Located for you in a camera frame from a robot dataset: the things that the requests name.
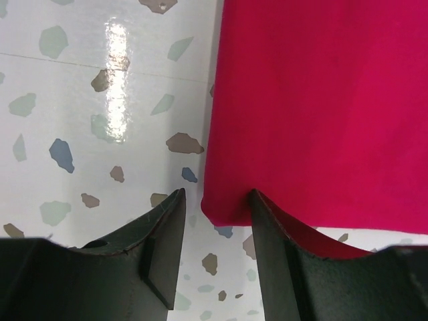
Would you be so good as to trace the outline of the bright pink-red t-shirt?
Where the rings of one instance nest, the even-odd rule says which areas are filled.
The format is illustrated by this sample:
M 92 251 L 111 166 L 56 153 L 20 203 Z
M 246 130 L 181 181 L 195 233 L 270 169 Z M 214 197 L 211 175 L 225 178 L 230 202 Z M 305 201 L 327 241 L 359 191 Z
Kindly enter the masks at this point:
M 427 232 L 427 2 L 226 1 L 201 209 Z

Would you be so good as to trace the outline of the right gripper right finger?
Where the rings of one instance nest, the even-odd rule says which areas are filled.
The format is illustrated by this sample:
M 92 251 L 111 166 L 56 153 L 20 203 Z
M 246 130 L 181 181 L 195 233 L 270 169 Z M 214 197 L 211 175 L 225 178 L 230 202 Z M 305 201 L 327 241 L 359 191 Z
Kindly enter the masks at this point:
M 427 247 L 365 251 L 248 197 L 266 320 L 426 320 Z

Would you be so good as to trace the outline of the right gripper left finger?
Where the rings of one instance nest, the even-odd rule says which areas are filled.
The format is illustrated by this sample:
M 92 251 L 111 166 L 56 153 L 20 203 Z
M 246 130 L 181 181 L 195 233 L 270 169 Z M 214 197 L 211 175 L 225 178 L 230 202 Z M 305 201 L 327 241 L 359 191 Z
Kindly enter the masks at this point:
M 186 217 L 178 189 L 81 248 L 1 240 L 2 320 L 166 320 L 174 308 Z

